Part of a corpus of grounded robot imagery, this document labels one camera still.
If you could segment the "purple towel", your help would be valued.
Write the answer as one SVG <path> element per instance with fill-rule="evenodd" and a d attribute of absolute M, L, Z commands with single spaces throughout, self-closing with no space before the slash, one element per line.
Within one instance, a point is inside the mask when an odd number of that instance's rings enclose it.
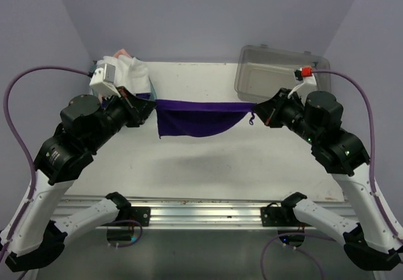
<path fill-rule="evenodd" d="M 253 103 L 197 103 L 158 99 L 157 129 L 160 137 L 210 137 L 223 133 L 253 112 Z"/>

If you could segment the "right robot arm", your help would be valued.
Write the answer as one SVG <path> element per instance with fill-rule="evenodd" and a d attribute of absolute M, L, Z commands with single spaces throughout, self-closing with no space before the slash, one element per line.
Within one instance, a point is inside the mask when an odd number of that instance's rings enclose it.
<path fill-rule="evenodd" d="M 325 91 L 308 94 L 305 101 L 289 89 L 280 89 L 268 101 L 253 107 L 265 126 L 287 127 L 311 146 L 311 154 L 339 184 L 355 211 L 357 220 L 343 218 L 293 193 L 281 202 L 279 216 L 284 223 L 298 221 L 315 227 L 340 245 L 348 258 L 364 271 L 391 271 L 400 264 L 402 243 L 388 228 L 384 212 L 397 225 L 381 193 L 370 183 L 370 156 L 362 141 L 341 128 L 343 106 Z"/>

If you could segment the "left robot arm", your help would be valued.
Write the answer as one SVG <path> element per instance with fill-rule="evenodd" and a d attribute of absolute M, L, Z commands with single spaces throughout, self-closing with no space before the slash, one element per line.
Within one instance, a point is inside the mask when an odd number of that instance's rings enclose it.
<path fill-rule="evenodd" d="M 5 263 L 11 271 L 48 266 L 68 244 L 101 225 L 140 224 L 133 219 L 130 202 L 118 192 L 66 218 L 53 219 L 52 215 L 97 151 L 124 126 L 143 125 L 156 106 L 155 101 L 138 98 L 124 87 L 118 88 L 106 106 L 89 94 L 70 100 L 60 112 L 54 135 L 44 141 L 33 162 L 35 182 L 20 204 L 25 212 L 15 214 L 1 231 L 1 250 L 8 251 Z"/>

